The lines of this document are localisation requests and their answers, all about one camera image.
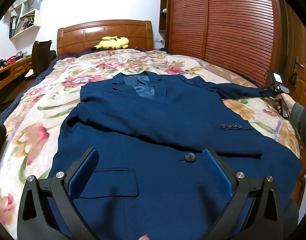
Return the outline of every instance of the floral bedspread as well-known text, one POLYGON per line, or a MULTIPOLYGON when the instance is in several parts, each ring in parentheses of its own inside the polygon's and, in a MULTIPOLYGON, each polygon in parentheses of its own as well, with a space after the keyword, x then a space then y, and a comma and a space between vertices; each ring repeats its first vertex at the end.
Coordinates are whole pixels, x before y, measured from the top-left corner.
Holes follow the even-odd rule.
MULTIPOLYGON (((101 51, 59 60, 40 84, 24 94, 20 104, 5 121, 7 140, 0 162, 0 221, 17 238, 17 217, 26 178, 46 178, 57 152, 60 126, 79 103, 81 86, 110 79, 116 74, 140 73, 201 76, 214 83, 234 82, 252 87, 242 77, 205 61, 163 51, 133 49, 101 51)), ((224 104, 265 136, 288 147, 299 157, 294 131, 274 108, 270 98, 224 100, 224 104)))

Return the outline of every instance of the jacket button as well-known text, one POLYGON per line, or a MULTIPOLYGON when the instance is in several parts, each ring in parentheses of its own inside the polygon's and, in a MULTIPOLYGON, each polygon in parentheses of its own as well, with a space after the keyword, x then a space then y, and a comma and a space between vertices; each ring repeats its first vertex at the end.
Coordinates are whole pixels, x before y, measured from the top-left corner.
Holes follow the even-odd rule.
POLYGON ((195 154, 193 154, 193 153, 188 153, 188 154, 185 155, 185 160, 186 160, 188 163, 193 163, 193 162, 195 162, 195 160, 196 160, 196 156, 195 156, 195 154))

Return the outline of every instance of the pocket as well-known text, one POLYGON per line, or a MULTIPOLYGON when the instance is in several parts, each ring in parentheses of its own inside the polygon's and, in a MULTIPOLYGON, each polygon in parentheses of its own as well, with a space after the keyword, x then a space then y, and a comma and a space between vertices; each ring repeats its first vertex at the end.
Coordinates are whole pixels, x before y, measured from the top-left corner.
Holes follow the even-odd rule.
POLYGON ((129 168, 96 169, 80 198, 110 196, 136 197, 139 194, 135 172, 129 168))

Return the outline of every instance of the blue satin lining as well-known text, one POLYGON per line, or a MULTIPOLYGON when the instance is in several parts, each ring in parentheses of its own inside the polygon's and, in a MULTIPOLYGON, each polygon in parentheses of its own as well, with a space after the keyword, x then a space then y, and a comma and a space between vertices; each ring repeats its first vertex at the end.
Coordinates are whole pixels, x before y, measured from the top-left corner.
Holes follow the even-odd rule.
POLYGON ((123 79, 126 85, 134 87, 140 97, 154 99, 154 87, 148 75, 142 73, 139 75, 123 76, 123 79))

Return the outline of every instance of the small screen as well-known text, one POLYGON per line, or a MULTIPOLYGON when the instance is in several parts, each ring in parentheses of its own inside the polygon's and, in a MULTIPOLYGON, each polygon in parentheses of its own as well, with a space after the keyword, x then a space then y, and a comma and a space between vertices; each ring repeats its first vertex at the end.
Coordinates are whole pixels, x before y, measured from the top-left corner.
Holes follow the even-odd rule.
POLYGON ((278 75, 278 74, 274 73, 274 78, 275 78, 275 80, 276 80, 277 82, 279 82, 279 83, 283 83, 282 78, 281 78, 281 76, 280 76, 280 75, 278 75))

